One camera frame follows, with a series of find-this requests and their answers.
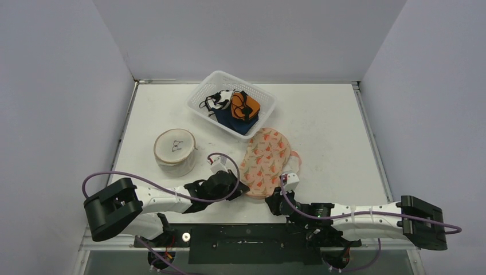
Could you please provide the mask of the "black and white bra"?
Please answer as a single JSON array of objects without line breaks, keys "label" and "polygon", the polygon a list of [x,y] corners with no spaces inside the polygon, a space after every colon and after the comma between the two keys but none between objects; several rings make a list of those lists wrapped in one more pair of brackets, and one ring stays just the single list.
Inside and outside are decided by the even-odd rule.
[{"label": "black and white bra", "polygon": [[207,108],[208,111],[212,111],[214,109],[226,109],[231,104],[233,93],[234,90],[221,90],[206,97],[202,104]]}]

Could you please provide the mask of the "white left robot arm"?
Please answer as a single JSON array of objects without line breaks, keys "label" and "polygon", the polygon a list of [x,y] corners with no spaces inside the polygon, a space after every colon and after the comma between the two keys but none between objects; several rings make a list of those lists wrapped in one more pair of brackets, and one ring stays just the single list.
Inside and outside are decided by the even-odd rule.
[{"label": "white left robot arm", "polygon": [[204,211],[212,203],[232,201],[249,192],[232,171],[217,171],[208,179],[200,179],[174,188],[165,188],[152,181],[137,186],[142,180],[134,174],[120,172],[121,178],[83,203],[92,240],[106,241],[119,234],[139,235],[162,247],[171,239],[172,228],[165,212],[191,214]]}]

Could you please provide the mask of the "navy blue bra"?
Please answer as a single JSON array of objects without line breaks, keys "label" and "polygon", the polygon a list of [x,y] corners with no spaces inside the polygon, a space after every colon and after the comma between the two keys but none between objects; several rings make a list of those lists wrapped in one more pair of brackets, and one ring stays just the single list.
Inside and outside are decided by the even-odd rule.
[{"label": "navy blue bra", "polygon": [[249,122],[236,119],[232,116],[232,112],[229,108],[212,109],[211,111],[220,124],[241,135],[246,135],[248,131],[258,122],[258,115],[256,115]]}]

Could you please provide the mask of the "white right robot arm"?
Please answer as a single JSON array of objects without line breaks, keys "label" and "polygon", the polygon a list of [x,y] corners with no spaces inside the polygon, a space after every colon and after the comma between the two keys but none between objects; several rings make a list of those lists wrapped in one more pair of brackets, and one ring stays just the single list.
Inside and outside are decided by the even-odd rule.
[{"label": "white right robot arm", "polygon": [[448,248],[441,208],[414,196],[378,206],[350,206],[337,203],[299,203],[293,191],[276,188],[265,199],[270,212],[303,232],[307,244],[338,247],[362,239],[400,239],[435,251]]}]

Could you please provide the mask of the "white round mesh laundry bag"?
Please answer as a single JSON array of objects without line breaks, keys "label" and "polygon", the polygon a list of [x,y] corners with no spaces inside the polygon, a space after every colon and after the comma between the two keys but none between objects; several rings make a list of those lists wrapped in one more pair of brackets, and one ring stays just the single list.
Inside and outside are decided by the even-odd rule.
[{"label": "white round mesh laundry bag", "polygon": [[160,134],[154,143],[154,158],[159,168],[167,175],[181,177],[195,166],[196,139],[181,128],[170,129]]}]

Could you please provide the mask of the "orange bra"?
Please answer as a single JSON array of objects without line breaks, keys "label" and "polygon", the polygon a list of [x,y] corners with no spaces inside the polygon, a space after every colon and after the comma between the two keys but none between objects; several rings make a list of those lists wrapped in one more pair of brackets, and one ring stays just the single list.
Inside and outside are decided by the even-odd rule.
[{"label": "orange bra", "polygon": [[261,105],[244,91],[235,91],[230,102],[232,117],[244,122],[254,120],[260,113]]}]

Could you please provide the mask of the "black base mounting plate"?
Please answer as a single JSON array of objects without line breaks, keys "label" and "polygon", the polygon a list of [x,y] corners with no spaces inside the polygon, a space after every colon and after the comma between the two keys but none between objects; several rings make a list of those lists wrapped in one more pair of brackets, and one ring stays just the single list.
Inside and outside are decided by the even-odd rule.
[{"label": "black base mounting plate", "polygon": [[283,223],[173,224],[167,233],[145,242],[157,249],[188,249],[190,264],[320,265],[326,249],[340,254],[362,244],[326,229],[296,229]]}]

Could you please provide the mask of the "white plastic basket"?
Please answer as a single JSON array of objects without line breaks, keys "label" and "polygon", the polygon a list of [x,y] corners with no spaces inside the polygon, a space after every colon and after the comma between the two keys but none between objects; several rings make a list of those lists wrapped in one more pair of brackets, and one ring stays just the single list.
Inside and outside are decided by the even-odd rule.
[{"label": "white plastic basket", "polygon": [[[260,113],[258,114],[258,121],[246,134],[240,134],[223,124],[219,123],[215,116],[210,116],[210,111],[202,105],[203,101],[210,95],[213,95],[221,90],[237,90],[244,91],[250,97],[255,99],[260,105]],[[255,133],[264,126],[265,122],[269,118],[270,114],[274,111],[277,99],[274,95],[267,91],[251,84],[243,79],[240,79],[234,75],[228,74],[221,70],[217,70],[209,74],[188,96],[186,104],[192,113],[196,114],[204,121],[222,129],[231,135],[242,139],[248,140]]]}]

